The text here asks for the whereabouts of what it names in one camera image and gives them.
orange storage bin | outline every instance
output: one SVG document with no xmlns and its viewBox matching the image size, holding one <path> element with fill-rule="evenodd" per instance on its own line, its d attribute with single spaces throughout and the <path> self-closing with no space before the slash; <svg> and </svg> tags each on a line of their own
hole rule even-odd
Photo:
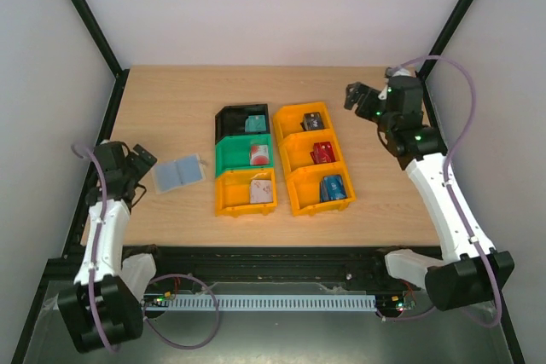
<svg viewBox="0 0 546 364">
<path fill-rule="evenodd" d="M 340 175 L 347 197 L 321 202 L 319 184 L 325 176 Z M 349 172 L 341 162 L 298 168 L 287 180 L 293 215 L 315 215 L 323 211 L 343 211 L 357 196 L 349 179 Z"/>
<path fill-rule="evenodd" d="M 324 129 L 333 129 L 332 120 L 326 109 L 326 104 L 323 102 L 311 102 L 307 104 L 297 104 L 294 106 L 284 106 L 277 114 L 273 116 L 273 126 L 275 127 L 275 135 L 277 144 L 281 144 L 290 134 L 304 132 L 301 128 L 304 114 L 320 113 Z"/>
<path fill-rule="evenodd" d="M 313 146 L 317 142 L 330 142 L 334 150 L 335 161 L 344 161 L 336 142 L 333 130 L 316 130 L 290 134 L 279 145 L 284 176 L 288 179 L 290 173 L 302 166 L 312 166 L 315 163 L 311 157 Z"/>
<path fill-rule="evenodd" d="M 250 182 L 255 179 L 271 181 L 273 201 L 269 204 L 250 203 Z M 238 217 L 250 213 L 267 215 L 274 211 L 276 206 L 276 181 L 273 168 L 227 170 L 216 178 L 216 216 Z"/>
</svg>

green storage bin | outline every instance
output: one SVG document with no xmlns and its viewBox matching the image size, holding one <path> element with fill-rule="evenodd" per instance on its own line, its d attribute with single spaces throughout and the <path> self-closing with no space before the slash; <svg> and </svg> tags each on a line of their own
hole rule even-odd
<svg viewBox="0 0 546 364">
<path fill-rule="evenodd" d="M 250 165 L 252 145 L 267 145 L 270 154 L 270 162 L 267 165 Z M 225 136 L 216 144 L 216 177 L 227 170 L 273 168 L 274 165 L 271 134 Z"/>
</svg>

white wall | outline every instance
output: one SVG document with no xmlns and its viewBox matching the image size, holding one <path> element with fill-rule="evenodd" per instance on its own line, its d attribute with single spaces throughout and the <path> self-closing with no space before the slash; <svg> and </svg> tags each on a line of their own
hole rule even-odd
<svg viewBox="0 0 546 364">
<path fill-rule="evenodd" d="M 69 0 L 0 0 L 0 362 L 59 257 L 113 76 Z"/>
<path fill-rule="evenodd" d="M 530 363 L 546 361 L 545 4 L 476 0 L 445 52 L 471 71 L 478 88 L 476 122 L 456 158 L 456 172 L 488 235 L 514 257 L 505 295 Z M 430 86 L 453 142 L 468 115 L 468 87 L 442 63 Z"/>
<path fill-rule="evenodd" d="M 122 66 L 396 64 L 457 0 L 88 0 Z"/>
</svg>

white cable tray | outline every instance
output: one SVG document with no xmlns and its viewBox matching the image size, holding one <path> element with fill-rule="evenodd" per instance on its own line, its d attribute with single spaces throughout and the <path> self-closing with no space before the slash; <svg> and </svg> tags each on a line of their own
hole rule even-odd
<svg viewBox="0 0 546 364">
<path fill-rule="evenodd" d="M 375 311 L 375 296 L 285 296 L 219 295 L 220 311 Z M 149 306 L 147 311 L 213 311 L 207 294 L 177 295 L 177 298 Z"/>
</svg>

small box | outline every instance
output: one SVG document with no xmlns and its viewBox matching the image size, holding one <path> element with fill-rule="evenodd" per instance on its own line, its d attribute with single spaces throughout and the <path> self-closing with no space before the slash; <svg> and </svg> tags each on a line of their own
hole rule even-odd
<svg viewBox="0 0 546 364">
<path fill-rule="evenodd" d="M 264 115 L 250 115 L 245 121 L 245 132 L 265 132 L 267 125 Z"/>
<path fill-rule="evenodd" d="M 304 122 L 301 125 L 305 131 L 324 130 L 324 123 L 319 112 L 304 114 Z"/>
<path fill-rule="evenodd" d="M 334 150 L 330 141 L 315 142 L 313 152 L 310 153 L 315 164 L 328 164 L 335 162 Z"/>
<path fill-rule="evenodd" d="M 325 176 L 322 179 L 322 185 L 326 188 L 328 200 L 339 200 L 347 197 L 343 179 L 341 179 L 340 175 Z"/>
<path fill-rule="evenodd" d="M 254 179 L 250 182 L 250 203 L 269 204 L 273 202 L 273 188 L 271 181 Z"/>
<path fill-rule="evenodd" d="M 250 165 L 269 165 L 270 150 L 267 145 L 252 145 L 250 147 Z"/>
</svg>

